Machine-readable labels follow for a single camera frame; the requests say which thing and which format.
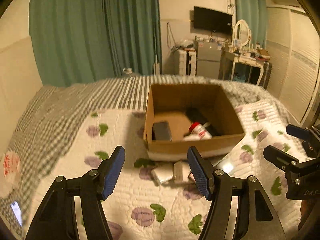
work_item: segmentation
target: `bedspread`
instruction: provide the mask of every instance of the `bedspread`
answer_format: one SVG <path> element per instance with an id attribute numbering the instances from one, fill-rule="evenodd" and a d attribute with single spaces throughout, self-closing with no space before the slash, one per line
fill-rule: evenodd
<path id="1" fill-rule="evenodd" d="M 44 86 L 31 100 L 18 121 L 8 151 L 21 160 L 20 186 L 6 199 L 0 198 L 0 212 L 10 229 L 22 236 L 10 204 L 17 201 L 27 224 L 31 200 L 44 176 L 50 175 L 58 160 L 70 150 L 81 124 L 99 109 L 145 111 L 148 89 L 153 83 L 217 83 L 223 87 L 234 107 L 267 101 L 285 124 L 289 115 L 285 107 L 260 87 L 203 77 L 147 76 L 114 78 L 92 84 L 75 84 L 68 88 Z M 302 150 L 297 140 L 294 144 Z"/>
<path id="2" fill-rule="evenodd" d="M 285 132 L 276 109 L 266 101 L 236 107 L 246 136 L 225 157 L 234 166 L 230 175 L 246 178 L 255 175 L 265 188 L 284 227 L 288 239 L 297 231 L 300 201 L 287 200 L 284 172 L 268 163 L 262 155 L 274 145 L 301 161 L 304 153 L 295 147 Z M 49 176 L 42 179 L 33 198 L 27 232 L 43 196 L 59 175 L 67 179 L 82 176 L 110 157 L 114 148 L 125 148 L 126 158 L 113 194 L 102 202 L 113 238 L 118 239 L 197 239 L 211 202 L 206 201 L 195 184 L 156 186 L 151 171 L 161 163 L 148 159 L 142 140 L 143 112 L 100 110 L 92 112 L 81 125 L 70 151 L 57 162 Z M 233 199 L 227 240 L 232 239 L 237 201 Z M 76 199 L 76 217 L 81 240 L 86 234 L 80 199 Z"/>

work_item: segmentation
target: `metal screw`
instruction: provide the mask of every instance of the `metal screw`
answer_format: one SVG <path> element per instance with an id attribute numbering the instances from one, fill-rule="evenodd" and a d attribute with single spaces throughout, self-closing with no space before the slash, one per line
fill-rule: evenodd
<path id="1" fill-rule="evenodd" d="M 249 176 L 249 180 L 251 182 L 256 182 L 257 181 L 257 178 L 255 176 Z"/>
<path id="2" fill-rule="evenodd" d="M 61 181 L 63 181 L 63 176 L 56 177 L 56 182 L 61 182 Z"/>
<path id="3" fill-rule="evenodd" d="M 91 170 L 89 171 L 89 175 L 90 176 L 96 176 L 98 174 L 98 171 L 97 170 Z"/>
<path id="4" fill-rule="evenodd" d="M 223 170 L 216 170 L 214 173 L 218 176 L 222 176 L 224 174 Z"/>

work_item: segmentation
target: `white quilt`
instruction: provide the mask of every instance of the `white quilt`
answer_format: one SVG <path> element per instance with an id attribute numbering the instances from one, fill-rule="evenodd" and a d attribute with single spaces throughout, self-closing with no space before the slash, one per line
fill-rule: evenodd
<path id="1" fill-rule="evenodd" d="M 266 162 L 262 151 L 265 146 L 274 144 L 301 162 L 306 157 L 296 149 L 297 142 L 285 133 L 285 126 L 273 106 L 259 101 L 240 106 L 237 110 L 247 135 L 226 156 L 235 166 L 231 175 L 258 177 L 289 236 L 299 223 L 300 202 L 285 198 L 284 172 Z M 113 194 L 102 202 L 113 238 L 197 239 L 210 202 L 199 194 L 195 185 L 158 187 L 154 184 L 150 172 L 155 163 L 148 161 L 142 140 L 143 124 L 144 114 L 130 110 L 105 110 L 89 115 L 81 125 L 70 151 L 59 159 L 50 175 L 41 180 L 32 200 L 28 223 L 23 228 L 24 234 L 57 176 L 64 175 L 67 179 L 80 177 L 91 168 L 97 168 L 102 159 L 110 157 L 115 147 L 121 145 L 126 152 L 125 163 Z M 235 215 L 236 201 L 233 201 L 231 226 L 226 239 L 232 238 Z M 86 239 L 79 198 L 76 198 L 76 217 L 80 239 Z"/>

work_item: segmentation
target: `white drawer unit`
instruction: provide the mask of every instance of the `white drawer unit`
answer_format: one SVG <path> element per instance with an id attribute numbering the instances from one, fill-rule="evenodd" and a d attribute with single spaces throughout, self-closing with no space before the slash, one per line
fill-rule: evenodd
<path id="1" fill-rule="evenodd" d="M 174 53 L 175 74 L 179 76 L 196 75 L 196 52 L 178 49 Z"/>

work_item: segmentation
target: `white bottle with red cap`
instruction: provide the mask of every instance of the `white bottle with red cap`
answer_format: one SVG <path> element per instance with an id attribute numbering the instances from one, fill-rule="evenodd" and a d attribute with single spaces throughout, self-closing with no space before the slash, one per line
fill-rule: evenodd
<path id="1" fill-rule="evenodd" d="M 208 140 L 212 138 L 211 134 L 199 122 L 194 122 L 189 128 L 189 132 L 191 134 L 197 134 L 200 140 Z"/>

